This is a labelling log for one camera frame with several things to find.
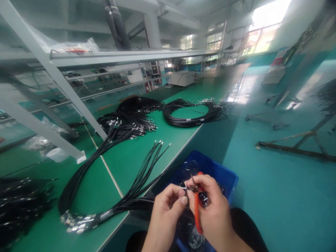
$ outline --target black pants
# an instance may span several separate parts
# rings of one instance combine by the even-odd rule
[[[268,252],[261,234],[244,210],[240,208],[232,208],[230,210],[232,227],[236,234],[248,245],[254,252]],[[139,231],[134,233],[127,242],[125,252],[141,252],[144,245],[147,231]],[[176,243],[173,243],[169,251],[180,251]]]

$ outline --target fingernail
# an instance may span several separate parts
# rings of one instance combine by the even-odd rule
[[[186,196],[182,197],[182,204],[187,205],[188,204],[188,198]]]

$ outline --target plastic bag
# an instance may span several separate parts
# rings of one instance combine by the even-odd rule
[[[93,38],[89,38],[87,40],[87,43],[83,42],[64,42],[64,43],[58,43],[56,40],[53,40],[46,35],[44,35],[42,32],[37,30],[36,28],[28,25],[28,28],[33,33],[33,36],[37,40],[37,42],[40,44],[40,46],[43,48],[43,50],[46,53],[50,53],[51,50],[54,50],[59,53],[65,53],[65,52],[90,52],[90,51],[99,51],[99,47],[93,40]]]
[[[51,123],[47,117],[43,117],[42,122],[46,124],[47,127],[55,131],[57,134],[61,134],[61,132],[67,133],[61,127]],[[48,139],[41,135],[36,135],[33,138],[29,139],[22,147],[26,150],[31,151],[40,151],[41,156],[45,156],[47,152],[56,148],[56,146],[51,143]]]

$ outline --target cable bundle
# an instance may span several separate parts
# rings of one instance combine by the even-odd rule
[[[152,121],[147,119],[146,115],[143,114],[126,114],[123,112],[112,112],[105,114],[97,119],[97,122],[108,133],[110,128],[110,122],[113,120],[122,120],[123,126],[119,128],[116,134],[116,138],[121,137],[125,131],[134,130],[134,135],[131,137],[144,135],[146,131],[152,132],[156,131],[157,126],[153,124]]]
[[[180,108],[195,107],[198,105],[204,105],[208,107],[209,109],[208,112],[201,117],[185,119],[185,118],[177,118],[177,117],[172,116],[172,113]],[[212,101],[212,99],[211,100],[205,99],[201,101],[200,103],[195,104],[195,103],[192,103],[191,101],[186,101],[182,98],[178,98],[174,101],[167,103],[164,106],[162,113],[163,113],[163,116],[166,122],[171,125],[174,125],[177,127],[194,127],[194,126],[197,126],[203,123],[220,121],[225,118],[228,119],[227,115],[224,114],[224,112],[227,110],[228,109],[225,108],[225,105],[216,105]]]
[[[0,250],[8,249],[21,232],[51,209],[52,180],[0,178]]]
[[[150,112],[153,112],[155,110],[161,111],[164,105],[165,104],[159,100],[147,97],[134,96],[121,102],[115,111],[125,113],[149,114]]]
[[[329,81],[315,89],[313,97],[318,98],[320,107],[323,107],[322,112],[336,114],[336,79]]]
[[[84,231],[96,228],[98,225],[104,223],[111,217],[130,210],[151,210],[153,208],[154,199],[153,198],[138,198],[146,190],[150,188],[159,178],[165,175],[169,170],[164,171],[151,181],[149,184],[145,186],[146,181],[148,180],[154,165],[159,160],[159,158],[163,155],[163,153],[168,149],[168,146],[162,153],[162,144],[163,142],[154,143],[154,146],[148,152],[145,160],[142,163],[142,166],[126,195],[113,207],[105,212],[101,212],[94,215],[77,215],[70,213],[69,209],[64,211],[64,209],[60,209],[61,221],[68,227],[68,232],[76,232],[83,233]]]
[[[107,150],[109,150],[113,146],[125,141],[126,139],[130,139],[131,136],[134,134],[134,131],[141,131],[141,129],[127,130],[118,139],[112,141],[112,139],[115,138],[118,132],[120,124],[121,122],[118,122],[118,121],[110,122],[110,129],[107,134],[106,140],[98,148],[98,150],[96,150],[96,152],[89,159],[87,159],[85,163],[76,171],[76,173],[72,176],[72,178],[69,180],[69,182],[63,189],[63,192],[58,202],[58,210],[61,214],[64,214],[67,210],[71,208],[71,205],[74,200],[75,194],[78,190],[79,184],[81,183],[85,173],[88,171],[92,163],[100,155],[103,155]]]

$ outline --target white metal frame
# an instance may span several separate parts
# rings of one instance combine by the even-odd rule
[[[77,163],[81,163],[86,159],[84,152],[79,151],[75,146],[67,142],[64,138],[46,127],[39,119],[30,114],[19,104],[9,100],[3,93],[0,93],[0,106],[18,122],[30,128],[37,134],[45,137],[51,143],[57,147],[60,147],[70,156],[74,157],[77,160]]]
[[[84,105],[82,100],[70,86],[68,81],[63,77],[62,73],[58,70],[55,64],[50,60],[48,55],[43,51],[42,47],[37,42],[32,31],[29,29],[26,22],[14,8],[9,0],[0,1],[0,13],[10,27],[16,32],[20,39],[25,43],[29,50],[35,55],[43,67],[48,71],[50,76],[54,79],[55,83],[62,89],[66,95],[71,99],[72,103],[83,114],[92,127],[98,134],[105,140],[106,133],[97,123],[88,108]]]

